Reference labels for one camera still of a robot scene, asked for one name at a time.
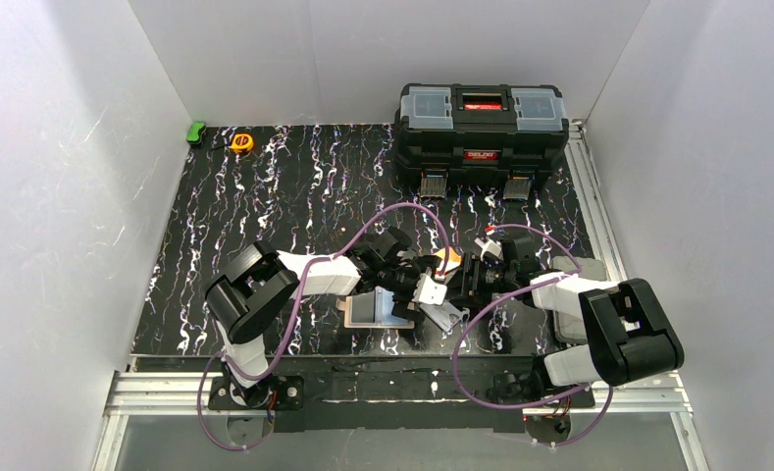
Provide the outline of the white card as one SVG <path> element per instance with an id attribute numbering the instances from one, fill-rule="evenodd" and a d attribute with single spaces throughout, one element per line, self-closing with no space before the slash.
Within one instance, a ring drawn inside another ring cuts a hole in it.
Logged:
<path id="1" fill-rule="evenodd" d="M 467 308 L 459 309 L 450 302 L 441 305 L 422 303 L 420 308 L 429 320 L 446 333 L 464 322 L 470 314 Z"/>

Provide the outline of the black VIP card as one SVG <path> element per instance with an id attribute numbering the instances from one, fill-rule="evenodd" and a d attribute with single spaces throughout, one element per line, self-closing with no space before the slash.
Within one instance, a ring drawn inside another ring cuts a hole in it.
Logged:
<path id="1" fill-rule="evenodd" d="M 350 325 L 371 325 L 376 316 L 376 294 L 373 291 L 347 298 L 347 319 Z"/>

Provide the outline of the beige card holder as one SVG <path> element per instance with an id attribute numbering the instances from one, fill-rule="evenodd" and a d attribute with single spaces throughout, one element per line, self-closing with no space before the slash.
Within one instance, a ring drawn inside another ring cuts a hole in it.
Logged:
<path id="1" fill-rule="evenodd" d="M 389 290 L 377 287 L 373 290 L 376 294 L 376 316 L 371 325 L 350 325 L 347 319 L 347 298 L 344 296 L 336 301 L 336 308 L 342 314 L 343 325 L 347 329 L 397 329 L 409 330 L 415 327 L 415 322 L 406 320 L 392 314 L 394 307 L 393 293 Z"/>

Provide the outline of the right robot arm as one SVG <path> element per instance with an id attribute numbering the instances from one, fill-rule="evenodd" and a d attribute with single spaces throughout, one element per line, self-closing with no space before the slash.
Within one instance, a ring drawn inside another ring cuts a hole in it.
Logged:
<path id="1" fill-rule="evenodd" d="M 529 371 L 495 376 L 492 393 L 499 399 L 538 398 L 596 381 L 618 387 L 684 364 L 685 350 L 649 282 L 585 278 L 581 260 L 545 269 L 531 234 L 478 237 L 475 244 L 477 254 L 463 259 L 457 275 L 473 312 L 512 293 L 578 329 L 568 347 L 536 356 Z"/>

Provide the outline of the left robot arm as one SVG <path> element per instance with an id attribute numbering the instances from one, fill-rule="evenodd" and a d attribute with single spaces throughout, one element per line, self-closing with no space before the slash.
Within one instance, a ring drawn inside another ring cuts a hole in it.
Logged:
<path id="1" fill-rule="evenodd" d="M 286 307 L 306 297 L 331 295 L 342 304 L 352 328 L 398 329 L 420 323 L 423 306 L 440 306 L 439 281 L 447 250 L 423 255 L 396 227 L 362 234 L 341 252 L 306 255 L 251 244 L 206 288 L 205 302 L 223 334 L 224 372 L 241 389 L 256 387 L 277 362 L 265 354 L 264 336 Z"/>

